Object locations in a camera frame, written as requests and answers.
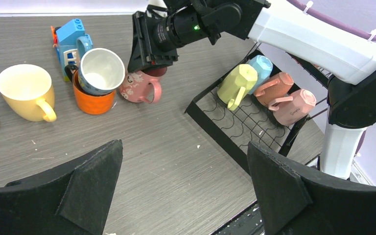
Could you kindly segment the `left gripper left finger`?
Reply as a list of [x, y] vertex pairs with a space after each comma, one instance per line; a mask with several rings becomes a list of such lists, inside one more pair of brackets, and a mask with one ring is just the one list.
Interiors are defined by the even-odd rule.
[[112, 140], [0, 187], [0, 235], [101, 235], [123, 160]]

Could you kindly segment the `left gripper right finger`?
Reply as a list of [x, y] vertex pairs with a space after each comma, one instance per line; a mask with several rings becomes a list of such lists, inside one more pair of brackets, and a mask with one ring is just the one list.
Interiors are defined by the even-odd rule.
[[255, 142], [247, 161], [267, 235], [376, 235], [376, 187], [337, 178]]

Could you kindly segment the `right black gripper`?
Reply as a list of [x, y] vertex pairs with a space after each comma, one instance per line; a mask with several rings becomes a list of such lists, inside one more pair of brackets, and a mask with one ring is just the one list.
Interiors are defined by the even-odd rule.
[[127, 71], [172, 66], [178, 61], [177, 48], [204, 38], [215, 45], [222, 32], [245, 40], [260, 12], [270, 6], [267, 0], [187, 0], [163, 20], [137, 11]]

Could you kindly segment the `orange mug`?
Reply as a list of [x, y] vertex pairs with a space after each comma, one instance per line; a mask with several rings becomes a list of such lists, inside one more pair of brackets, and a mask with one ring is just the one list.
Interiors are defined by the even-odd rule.
[[87, 94], [79, 85], [78, 67], [76, 65], [66, 65], [64, 71], [72, 83], [76, 104], [81, 111], [90, 115], [101, 115], [112, 108], [115, 91], [102, 96]]

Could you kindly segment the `lime green mug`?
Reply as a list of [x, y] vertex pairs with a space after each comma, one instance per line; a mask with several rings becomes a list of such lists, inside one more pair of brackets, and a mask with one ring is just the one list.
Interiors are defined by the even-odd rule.
[[218, 97], [234, 111], [258, 80], [257, 71], [248, 64], [237, 65], [222, 81]]

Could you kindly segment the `yellow mug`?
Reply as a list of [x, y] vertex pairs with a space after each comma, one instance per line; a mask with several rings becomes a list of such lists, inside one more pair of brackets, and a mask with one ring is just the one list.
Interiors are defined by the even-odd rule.
[[0, 93], [20, 117], [32, 121], [54, 122], [55, 92], [50, 74], [32, 64], [18, 64], [0, 73]]

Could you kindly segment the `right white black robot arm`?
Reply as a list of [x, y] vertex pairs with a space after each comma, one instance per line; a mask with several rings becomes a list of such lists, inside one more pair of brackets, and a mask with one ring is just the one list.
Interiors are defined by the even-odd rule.
[[376, 123], [376, 33], [297, 0], [167, 0], [132, 16], [128, 72], [171, 66], [177, 49], [222, 32], [284, 50], [331, 72], [321, 172], [348, 179], [362, 133]]

